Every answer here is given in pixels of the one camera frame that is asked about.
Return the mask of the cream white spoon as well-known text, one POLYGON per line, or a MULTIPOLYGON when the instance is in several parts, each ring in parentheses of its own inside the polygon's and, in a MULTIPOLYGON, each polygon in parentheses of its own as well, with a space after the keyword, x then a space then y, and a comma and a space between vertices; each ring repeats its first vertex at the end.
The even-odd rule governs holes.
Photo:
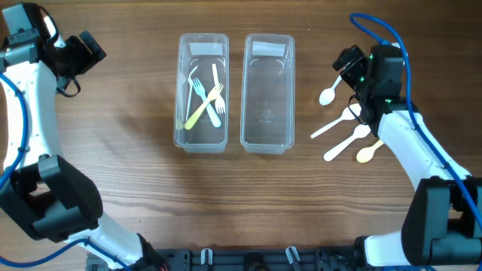
POLYGON ((317 136, 320 136, 322 133, 328 131, 333 126, 337 125, 339 122, 344 120, 354 120, 356 119, 361 113, 362 107, 358 103, 351 104, 347 106, 343 111, 342 114, 335 120, 331 121, 330 123, 324 125, 322 128, 315 131, 310 138, 314 139, 317 136))

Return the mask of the white plastic spoon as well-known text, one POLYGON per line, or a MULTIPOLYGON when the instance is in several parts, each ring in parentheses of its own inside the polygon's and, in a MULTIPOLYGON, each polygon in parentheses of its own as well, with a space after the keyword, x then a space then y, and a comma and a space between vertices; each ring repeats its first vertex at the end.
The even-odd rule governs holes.
POLYGON ((371 128, 368 125, 359 124, 354 130, 351 136, 343 140, 340 144, 327 151, 323 159, 325 161, 332 161, 338 154, 340 154, 345 148, 347 148, 356 139, 362 139, 371 132, 371 128))

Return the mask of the yellow plastic spoon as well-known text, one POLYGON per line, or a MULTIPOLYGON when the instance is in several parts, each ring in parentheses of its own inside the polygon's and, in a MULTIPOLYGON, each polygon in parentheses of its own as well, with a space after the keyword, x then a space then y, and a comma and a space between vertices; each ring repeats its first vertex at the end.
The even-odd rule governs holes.
POLYGON ((378 140, 376 143, 374 143, 370 147, 362 148, 356 155, 356 160, 359 163, 367 163, 369 162, 373 156, 374 152, 381 146, 384 145, 384 142, 382 140, 378 140))

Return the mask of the light blue plastic fork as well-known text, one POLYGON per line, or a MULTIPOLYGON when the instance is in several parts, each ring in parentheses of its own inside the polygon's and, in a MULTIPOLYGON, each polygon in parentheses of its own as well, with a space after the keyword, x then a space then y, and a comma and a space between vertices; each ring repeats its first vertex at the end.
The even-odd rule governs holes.
POLYGON ((193 119, 193 123, 196 123, 201 114, 207 110, 209 117, 212 119, 213 126, 218 128, 221 126, 221 121, 218 117, 218 115, 213 111, 212 108, 208 109, 210 106, 210 102, 217 99, 223 89, 223 86, 218 86, 215 85, 212 90, 209 92, 208 95, 206 95, 206 91, 204 89, 204 86, 201 84, 200 80, 198 78, 194 79, 194 90, 198 96, 200 96, 203 100, 203 104, 192 114, 191 119, 193 119))

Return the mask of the yellow plastic fork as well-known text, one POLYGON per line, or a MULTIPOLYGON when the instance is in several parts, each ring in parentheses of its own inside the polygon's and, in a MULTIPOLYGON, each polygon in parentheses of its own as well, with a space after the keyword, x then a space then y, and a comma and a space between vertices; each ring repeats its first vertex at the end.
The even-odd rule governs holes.
POLYGON ((190 130, 194 126, 194 124, 198 121, 200 115, 206 109, 207 105, 211 101, 216 100, 220 96, 220 93, 223 90, 223 88, 224 88, 223 84, 219 84, 218 86, 212 88, 212 90, 207 95, 206 100, 203 102, 203 104, 200 105, 198 109, 185 122, 184 128, 186 130, 190 130))

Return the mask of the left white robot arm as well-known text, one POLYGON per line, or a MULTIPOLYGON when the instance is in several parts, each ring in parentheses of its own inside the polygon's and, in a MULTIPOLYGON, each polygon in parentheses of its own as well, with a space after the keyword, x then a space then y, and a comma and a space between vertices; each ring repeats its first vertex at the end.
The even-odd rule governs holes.
POLYGON ((3 9, 1 84, 8 148, 1 208, 31 239, 80 246, 116 270, 166 270, 140 234, 104 211, 96 185, 63 156, 55 97, 105 58, 89 32, 63 38, 46 9, 32 2, 3 9))

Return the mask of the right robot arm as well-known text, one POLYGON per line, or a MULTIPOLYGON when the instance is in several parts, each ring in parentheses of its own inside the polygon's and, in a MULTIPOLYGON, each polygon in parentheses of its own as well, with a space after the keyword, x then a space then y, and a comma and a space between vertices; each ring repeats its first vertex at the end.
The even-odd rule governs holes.
POLYGON ((400 95, 401 49, 376 45, 365 55, 344 49, 334 70, 354 90, 359 121, 387 145, 410 179, 415 194, 399 231, 355 241, 361 268, 467 265, 481 262, 481 227, 470 209, 481 210, 481 179, 455 163, 411 114, 400 95))

